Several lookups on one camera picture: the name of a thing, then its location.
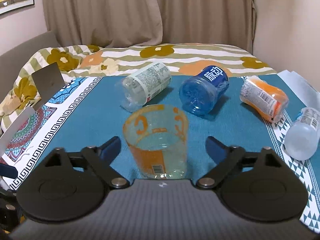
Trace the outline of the orange label clear cup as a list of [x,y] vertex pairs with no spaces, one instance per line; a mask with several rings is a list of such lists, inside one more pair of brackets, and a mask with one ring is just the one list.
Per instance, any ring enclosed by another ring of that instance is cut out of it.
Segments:
[[126,119],[123,135],[145,178],[185,178],[188,125],[184,111],[165,104],[145,106]]

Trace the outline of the blue plastic cup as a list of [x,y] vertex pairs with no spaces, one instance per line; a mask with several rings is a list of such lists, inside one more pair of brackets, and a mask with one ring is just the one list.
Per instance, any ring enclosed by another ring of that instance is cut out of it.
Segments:
[[226,72],[215,65],[207,66],[181,84],[179,97],[182,107],[196,116],[206,115],[213,110],[228,87],[229,78]]

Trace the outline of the orange cup with white label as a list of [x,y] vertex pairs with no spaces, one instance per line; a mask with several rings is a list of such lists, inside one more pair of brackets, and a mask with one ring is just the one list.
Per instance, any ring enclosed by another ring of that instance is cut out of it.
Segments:
[[253,107],[270,123],[278,122],[289,104],[289,98],[281,89],[269,85],[258,76],[245,79],[240,90],[240,100]]

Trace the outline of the small frosted white cup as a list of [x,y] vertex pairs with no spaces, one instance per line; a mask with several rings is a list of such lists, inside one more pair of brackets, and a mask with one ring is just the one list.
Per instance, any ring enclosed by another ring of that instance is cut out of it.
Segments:
[[292,158],[303,161],[315,154],[318,143],[319,111],[304,107],[285,135],[285,151]]

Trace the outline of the white label clear cup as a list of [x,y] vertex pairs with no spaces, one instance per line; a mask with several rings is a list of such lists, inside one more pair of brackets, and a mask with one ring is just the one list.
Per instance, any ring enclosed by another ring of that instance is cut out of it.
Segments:
[[170,82],[169,68],[162,62],[151,63],[116,84],[120,106],[135,112],[166,89]]

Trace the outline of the teal patterned mat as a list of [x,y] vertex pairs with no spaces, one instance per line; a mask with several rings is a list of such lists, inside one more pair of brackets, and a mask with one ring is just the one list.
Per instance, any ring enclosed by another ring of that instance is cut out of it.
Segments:
[[[319,154],[306,161],[297,161],[283,149],[285,134],[304,103],[278,75],[264,75],[262,79],[289,97],[283,118],[276,124],[264,121],[256,111],[240,101],[244,78],[230,78],[229,88],[207,117],[187,116],[187,177],[197,180],[215,166],[205,151],[204,143],[208,136],[214,136],[226,145],[240,145],[249,151],[270,146],[306,186],[309,200],[301,221],[319,232]],[[18,170],[18,177],[6,178],[6,184],[17,189],[32,169],[57,146],[78,151],[85,146],[100,145],[114,136],[121,137],[129,113],[119,106],[118,81],[117,76],[77,78],[33,114],[15,135],[15,140],[23,146],[22,150],[9,147],[3,155],[3,159]]]

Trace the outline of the floral striped bedspread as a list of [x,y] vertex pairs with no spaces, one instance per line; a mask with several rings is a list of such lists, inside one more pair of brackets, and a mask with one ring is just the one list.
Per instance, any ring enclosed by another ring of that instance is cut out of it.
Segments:
[[248,51],[228,44],[43,48],[23,61],[16,79],[5,90],[5,97],[1,101],[1,132],[4,133],[26,107],[35,106],[41,100],[31,75],[49,64],[57,63],[65,83],[69,83],[76,77],[130,75],[155,62],[163,62],[172,75],[194,76],[205,64],[222,68],[229,77],[276,72]]

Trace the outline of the grey headboard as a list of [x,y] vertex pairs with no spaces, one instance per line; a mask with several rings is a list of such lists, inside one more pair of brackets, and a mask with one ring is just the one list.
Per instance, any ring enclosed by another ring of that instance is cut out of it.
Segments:
[[48,31],[31,38],[22,44],[12,48],[3,55],[0,61],[0,100],[6,97],[7,93],[13,88],[21,68],[25,63],[40,49],[49,47],[59,47],[54,32]]

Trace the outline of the beige curtain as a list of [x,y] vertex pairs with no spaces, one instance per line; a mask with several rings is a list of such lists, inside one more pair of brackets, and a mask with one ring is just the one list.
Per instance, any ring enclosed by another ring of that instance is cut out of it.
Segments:
[[43,0],[59,44],[221,43],[253,50],[253,0]]

